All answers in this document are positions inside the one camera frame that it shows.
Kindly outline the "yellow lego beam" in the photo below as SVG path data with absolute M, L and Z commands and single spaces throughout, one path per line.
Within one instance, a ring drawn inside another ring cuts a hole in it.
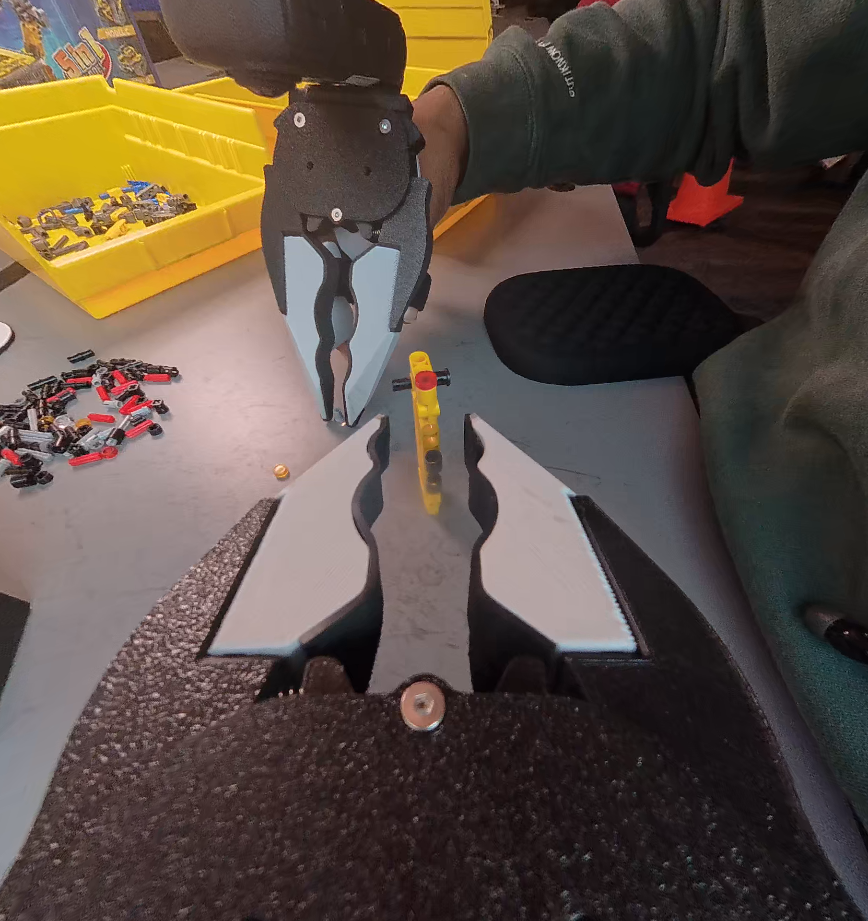
M 414 431 L 417 451 L 417 471 L 420 493 L 429 515 L 440 513 L 442 498 L 443 458 L 440 445 L 440 389 L 451 385 L 449 369 L 436 371 L 428 354 L 415 351 L 409 355 L 409 374 L 392 380 L 392 391 L 409 392 L 412 398 Z M 439 385 L 435 390 L 415 389 L 414 375 L 420 370 L 437 373 Z

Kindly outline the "person's green sweatshirt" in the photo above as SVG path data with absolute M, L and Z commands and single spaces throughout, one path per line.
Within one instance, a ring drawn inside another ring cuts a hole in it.
M 783 677 L 868 832 L 868 663 L 806 609 L 868 630 L 868 167 L 776 318 L 694 375 L 727 547 Z

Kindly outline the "blue lego set box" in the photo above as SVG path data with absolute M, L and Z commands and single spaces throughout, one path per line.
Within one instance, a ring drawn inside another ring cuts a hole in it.
M 161 85 L 129 2 L 0 1 L 0 90 L 87 76 Z

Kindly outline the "pile of red black lego pins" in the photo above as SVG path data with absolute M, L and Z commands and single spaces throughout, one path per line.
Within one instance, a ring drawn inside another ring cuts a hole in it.
M 55 462 L 103 464 L 137 440 L 161 438 L 172 411 L 150 388 L 181 376 L 174 365 L 95 354 L 28 383 L 18 398 L 0 402 L 0 482 L 44 488 Z

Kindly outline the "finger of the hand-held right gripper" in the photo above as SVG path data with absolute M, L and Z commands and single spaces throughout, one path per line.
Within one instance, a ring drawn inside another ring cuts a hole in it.
M 400 253 L 373 246 L 350 270 L 357 319 L 348 340 L 350 368 L 343 388 L 347 425 L 355 426 L 377 389 L 397 341 L 390 328 Z
M 333 305 L 337 258 L 323 243 L 306 236 L 283 237 L 284 297 L 287 325 L 313 387 L 321 418 L 331 421 L 335 377 Z

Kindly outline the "person's right hand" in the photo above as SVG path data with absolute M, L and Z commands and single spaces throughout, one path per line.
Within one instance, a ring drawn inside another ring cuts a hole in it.
M 460 100 L 450 86 L 437 85 L 414 102 L 414 124 L 424 138 L 418 162 L 431 185 L 428 224 L 435 227 L 451 207 L 463 179 L 468 129 Z

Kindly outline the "orange traffic cone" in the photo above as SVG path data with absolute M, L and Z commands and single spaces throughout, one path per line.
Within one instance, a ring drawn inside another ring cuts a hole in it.
M 673 182 L 674 195 L 667 219 L 676 224 L 705 227 L 739 208 L 743 196 L 730 191 L 730 179 L 735 165 L 732 158 L 722 178 L 713 185 L 701 185 L 692 174 L 682 174 Z

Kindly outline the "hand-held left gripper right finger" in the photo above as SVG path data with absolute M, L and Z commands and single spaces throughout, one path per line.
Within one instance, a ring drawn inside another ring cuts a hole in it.
M 636 655 L 575 493 L 476 413 L 465 418 L 469 507 L 486 599 L 561 653 Z

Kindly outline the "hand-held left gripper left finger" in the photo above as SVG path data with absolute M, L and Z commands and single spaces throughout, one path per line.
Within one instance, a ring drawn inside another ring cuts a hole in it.
M 215 657 L 374 657 L 390 420 L 376 415 L 280 492 L 209 642 Z

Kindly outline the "heap of dark grey lego parts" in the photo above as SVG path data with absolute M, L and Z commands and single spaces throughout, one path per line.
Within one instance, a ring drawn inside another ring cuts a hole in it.
M 197 209 L 198 203 L 186 192 L 129 179 L 125 186 L 95 197 L 61 201 L 34 214 L 19 215 L 9 224 L 41 259 L 53 261 L 136 235 Z

